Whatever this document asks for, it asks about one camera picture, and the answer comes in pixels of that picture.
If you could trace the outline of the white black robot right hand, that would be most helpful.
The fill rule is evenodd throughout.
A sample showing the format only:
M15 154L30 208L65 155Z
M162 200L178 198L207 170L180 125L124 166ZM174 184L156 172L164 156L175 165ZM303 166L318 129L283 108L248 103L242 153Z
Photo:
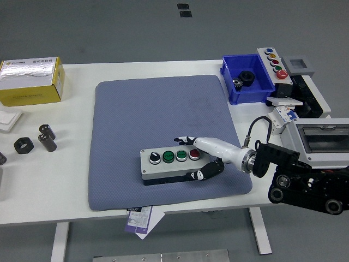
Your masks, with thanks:
M242 149L228 142L217 138L194 138L190 136L181 136L174 138L180 145L193 145L197 149L213 156L217 159L206 164L198 171L188 172L186 177L191 180L210 179L224 170L224 164L233 164L239 171L244 171L246 164L245 155L249 152L248 148Z

